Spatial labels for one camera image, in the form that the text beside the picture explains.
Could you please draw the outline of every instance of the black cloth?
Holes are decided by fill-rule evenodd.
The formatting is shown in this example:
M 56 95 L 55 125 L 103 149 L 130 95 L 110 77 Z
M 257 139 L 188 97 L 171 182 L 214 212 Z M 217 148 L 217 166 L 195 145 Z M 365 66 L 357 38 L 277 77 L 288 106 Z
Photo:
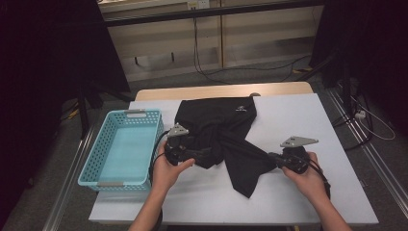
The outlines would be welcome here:
M 259 176 L 276 168 L 265 151 L 245 140 L 256 115 L 252 97 L 231 97 L 183 100 L 175 118 L 194 137 L 187 149 L 212 148 L 200 166 L 225 160 L 234 189 L 248 198 Z

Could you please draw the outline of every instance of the white table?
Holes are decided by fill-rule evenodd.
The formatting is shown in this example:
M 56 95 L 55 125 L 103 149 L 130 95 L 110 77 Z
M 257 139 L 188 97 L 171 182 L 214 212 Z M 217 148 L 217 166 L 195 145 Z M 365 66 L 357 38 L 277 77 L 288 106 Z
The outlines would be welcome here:
M 306 146 L 318 153 L 332 185 L 332 201 L 349 224 L 378 223 L 375 213 L 316 94 L 254 97 L 258 116 L 246 139 L 265 151 L 281 152 L 290 136 L 318 139 Z M 165 129 L 173 125 L 180 100 L 137 101 L 130 109 L 159 108 Z M 130 223 L 146 194 L 101 192 L 89 220 Z M 190 167 L 169 191 L 163 224 L 288 225 L 318 223 L 307 199 L 280 169 L 262 175 L 251 198 L 232 188 L 225 164 Z

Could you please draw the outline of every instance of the dark curtain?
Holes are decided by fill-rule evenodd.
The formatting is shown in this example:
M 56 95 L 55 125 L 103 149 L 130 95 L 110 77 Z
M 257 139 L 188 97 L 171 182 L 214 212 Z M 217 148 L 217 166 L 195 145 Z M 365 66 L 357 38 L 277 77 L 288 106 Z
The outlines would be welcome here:
M 129 90 L 106 28 L 58 29 L 100 20 L 94 0 L 0 0 L 0 227 L 46 156 L 78 82 Z
M 401 132 L 408 122 L 401 112 L 408 111 L 408 80 L 405 73 L 408 54 L 408 4 L 405 1 L 327 0 L 317 33 L 310 66 L 330 54 L 337 58 L 322 71 L 323 84 L 334 87 L 343 76 L 343 63 L 350 75 L 387 113 Z

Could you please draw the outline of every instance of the teal plastic basket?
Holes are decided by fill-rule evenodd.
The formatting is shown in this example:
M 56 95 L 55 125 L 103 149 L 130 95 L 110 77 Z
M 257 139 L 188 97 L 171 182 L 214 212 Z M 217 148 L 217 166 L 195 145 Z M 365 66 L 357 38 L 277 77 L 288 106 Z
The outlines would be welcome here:
M 151 155 L 163 129 L 158 109 L 109 112 L 78 184 L 95 191 L 150 190 Z

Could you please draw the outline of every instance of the table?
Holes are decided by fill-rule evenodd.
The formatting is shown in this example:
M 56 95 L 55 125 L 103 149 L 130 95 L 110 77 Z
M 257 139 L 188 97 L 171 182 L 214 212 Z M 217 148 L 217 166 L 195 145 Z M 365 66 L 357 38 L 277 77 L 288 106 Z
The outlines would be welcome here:
M 307 83 L 142 90 L 129 108 L 159 107 L 167 129 L 174 119 L 169 115 L 175 114 L 181 98 L 246 96 L 252 92 L 262 96 L 254 97 L 258 116 L 246 139 L 273 152 L 280 152 L 279 143 L 290 135 L 318 139 L 319 143 L 308 145 L 307 149 L 318 153 L 339 212 L 350 224 L 377 223 L 318 96 Z M 160 97 L 171 99 L 158 100 Z M 130 223 L 145 197 L 146 192 L 100 192 L 89 220 Z M 247 199 L 233 190 L 224 163 L 210 169 L 194 166 L 183 172 L 169 191 L 163 211 L 164 224 L 319 223 L 313 207 L 280 169 L 262 175 L 254 194 Z

